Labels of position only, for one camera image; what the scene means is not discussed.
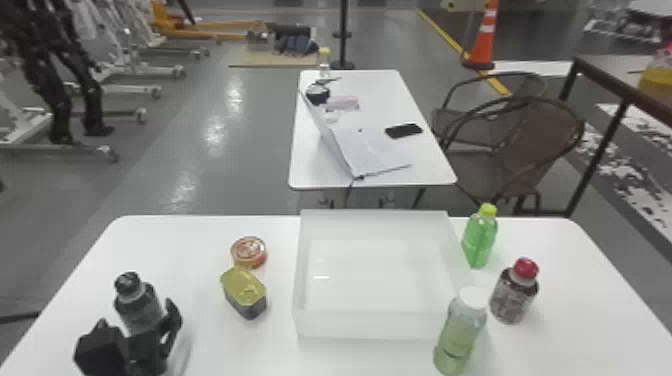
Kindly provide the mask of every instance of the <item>clear plastic tray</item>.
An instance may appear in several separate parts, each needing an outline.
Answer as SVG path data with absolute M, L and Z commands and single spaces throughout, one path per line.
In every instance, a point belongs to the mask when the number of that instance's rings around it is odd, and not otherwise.
M 304 337 L 436 339 L 471 275 L 445 212 L 304 210 L 294 321 Z

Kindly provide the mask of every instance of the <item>white bottle cap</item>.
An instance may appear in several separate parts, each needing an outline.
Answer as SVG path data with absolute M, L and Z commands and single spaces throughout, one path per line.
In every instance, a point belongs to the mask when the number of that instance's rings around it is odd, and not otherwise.
M 488 306 L 489 296 L 480 287 L 465 286 L 460 289 L 460 300 L 468 308 L 474 311 L 482 311 Z

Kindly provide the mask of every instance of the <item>orange traffic cone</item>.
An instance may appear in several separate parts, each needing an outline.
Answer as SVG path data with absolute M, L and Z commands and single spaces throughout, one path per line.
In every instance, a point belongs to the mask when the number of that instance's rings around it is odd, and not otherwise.
M 490 70 L 495 67 L 492 63 L 492 47 L 495 42 L 497 8 L 499 8 L 499 0 L 488 1 L 476 43 L 469 51 L 469 57 L 462 60 L 464 67 L 476 70 Z

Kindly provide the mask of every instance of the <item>dark desk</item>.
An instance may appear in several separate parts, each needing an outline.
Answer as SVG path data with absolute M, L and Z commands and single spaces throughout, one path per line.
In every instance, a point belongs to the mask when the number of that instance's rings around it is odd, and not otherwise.
M 560 99 L 566 101 L 574 86 L 576 76 L 582 74 L 587 79 L 609 90 L 621 98 L 621 104 L 604 133 L 602 142 L 597 148 L 588 168 L 583 173 L 567 208 L 561 213 L 570 217 L 576 209 L 588 182 L 593 177 L 597 165 L 602 159 L 607 146 L 614 138 L 621 120 L 630 105 L 639 107 L 660 122 L 672 127 L 672 87 L 657 85 L 643 81 L 640 83 L 641 71 L 652 60 L 652 56 L 636 55 L 584 55 L 574 58 L 565 84 L 560 92 Z

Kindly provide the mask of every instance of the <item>yellow floor line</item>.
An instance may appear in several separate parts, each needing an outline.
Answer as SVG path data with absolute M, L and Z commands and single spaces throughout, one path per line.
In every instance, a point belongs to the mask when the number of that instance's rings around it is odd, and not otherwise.
M 451 47 L 453 47 L 453 49 L 455 51 L 457 51 L 458 54 L 462 55 L 462 52 L 464 51 L 464 48 L 462 48 L 462 46 L 460 46 L 460 44 L 457 43 L 455 41 L 455 39 L 453 39 L 450 35 L 448 35 L 448 33 L 446 33 L 443 29 L 441 29 L 441 26 L 437 25 L 436 22 L 434 22 L 431 18 L 429 18 L 429 16 L 425 12 L 423 12 L 420 9 L 416 9 L 415 11 L 418 13 L 418 16 L 420 16 L 420 18 L 425 20 L 425 22 L 427 22 L 427 24 L 429 26 L 431 26 L 432 29 L 434 29 L 443 39 L 445 39 L 445 41 L 448 42 L 448 44 Z M 464 57 L 468 59 L 469 58 L 469 53 L 465 52 Z M 488 75 L 488 71 L 479 71 L 478 73 L 481 76 L 487 76 Z M 490 84 L 490 86 L 492 86 L 493 89 L 495 89 L 495 91 L 499 95 L 502 95 L 502 96 L 511 95 L 511 91 L 509 91 L 509 89 L 507 89 L 506 86 L 504 86 L 504 84 L 502 84 L 502 82 L 499 81 L 498 79 L 490 78 L 490 79 L 488 79 L 488 83 Z

